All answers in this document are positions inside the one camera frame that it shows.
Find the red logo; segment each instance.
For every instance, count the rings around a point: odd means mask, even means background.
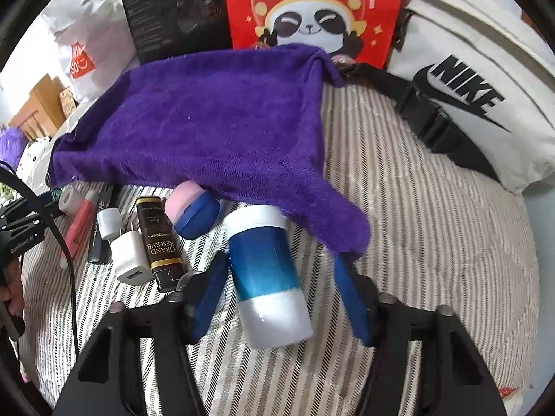
[[[89,55],[85,53],[84,48],[79,42],[75,42],[71,49],[72,53],[70,72],[73,79],[80,78],[95,69],[91,58],[89,58]]]

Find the red highlighter pen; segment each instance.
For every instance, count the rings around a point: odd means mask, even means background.
[[[64,240],[68,246],[69,252],[71,253],[71,259],[74,259],[79,252],[79,248],[87,241],[93,227],[94,217],[96,216],[96,207],[98,205],[98,191],[90,190],[85,195],[84,200],[79,206],[79,210],[73,221],[69,226]],[[68,262],[66,256],[62,251],[60,256],[60,267],[62,269],[67,269]]]

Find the yellow spot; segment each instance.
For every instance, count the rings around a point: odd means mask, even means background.
[[[360,0],[347,0],[347,6],[349,9],[356,11],[362,6],[362,2]]]
[[[266,13],[268,12],[268,6],[266,5],[266,3],[256,3],[256,6],[254,6],[254,11],[258,15],[266,15]]]

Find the black strap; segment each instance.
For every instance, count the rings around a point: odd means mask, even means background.
[[[414,82],[366,63],[348,66],[341,74],[364,78],[378,92],[395,100],[397,113],[432,153],[445,154],[457,166],[476,170],[499,181],[495,170],[476,144]]]

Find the panda face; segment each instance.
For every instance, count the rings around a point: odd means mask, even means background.
[[[301,1],[281,8],[272,20],[277,44],[307,44],[330,54],[343,47],[348,18],[341,8],[323,6],[320,1]]]

